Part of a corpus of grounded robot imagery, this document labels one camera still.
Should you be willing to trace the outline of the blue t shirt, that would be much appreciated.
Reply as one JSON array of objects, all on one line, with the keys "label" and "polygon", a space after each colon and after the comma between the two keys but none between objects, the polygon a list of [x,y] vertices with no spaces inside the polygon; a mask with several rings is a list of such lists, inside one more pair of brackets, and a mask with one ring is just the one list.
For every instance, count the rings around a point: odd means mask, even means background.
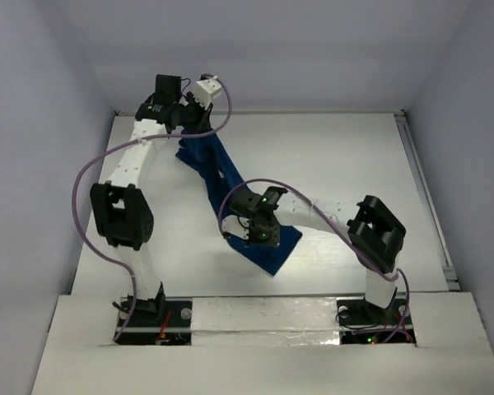
[{"label": "blue t shirt", "polygon": [[[287,193],[287,189],[271,186],[262,194],[252,191],[246,186],[216,134],[198,139],[181,139],[176,157],[196,170],[205,182],[207,198],[220,227],[221,221],[229,215],[248,219],[276,218],[273,211],[277,208],[278,199]],[[234,236],[223,237],[231,249],[273,276],[290,257],[302,237],[297,228],[291,225],[280,226],[280,244],[276,248],[247,245],[245,240]]]}]

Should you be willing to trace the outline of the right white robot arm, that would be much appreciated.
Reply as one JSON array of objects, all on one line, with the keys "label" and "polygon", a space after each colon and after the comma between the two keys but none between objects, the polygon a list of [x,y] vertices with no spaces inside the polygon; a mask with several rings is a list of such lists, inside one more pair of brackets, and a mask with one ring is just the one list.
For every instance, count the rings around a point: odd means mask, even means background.
[{"label": "right white robot arm", "polygon": [[338,236],[366,268],[364,316],[380,323],[393,311],[398,254],[406,228],[378,198],[359,202],[314,201],[290,186],[270,186],[262,194],[246,187],[227,198],[230,214],[219,216],[220,231],[246,245],[281,246],[283,230],[304,227]]}]

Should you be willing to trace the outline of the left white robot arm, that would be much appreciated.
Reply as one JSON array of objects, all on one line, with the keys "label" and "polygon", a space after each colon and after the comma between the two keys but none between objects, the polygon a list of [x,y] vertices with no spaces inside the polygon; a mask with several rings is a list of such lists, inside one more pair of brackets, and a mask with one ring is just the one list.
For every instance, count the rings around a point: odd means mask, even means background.
[{"label": "left white robot arm", "polygon": [[156,325],[165,317],[165,295],[151,262],[147,242],[154,216],[143,188],[156,155],[177,128],[194,133],[211,131],[214,99],[222,93],[217,77],[204,74],[184,93],[181,77],[156,76],[156,87],[136,112],[128,147],[112,174],[93,184],[90,198],[98,234],[133,271],[136,290],[122,304],[144,323]]}]

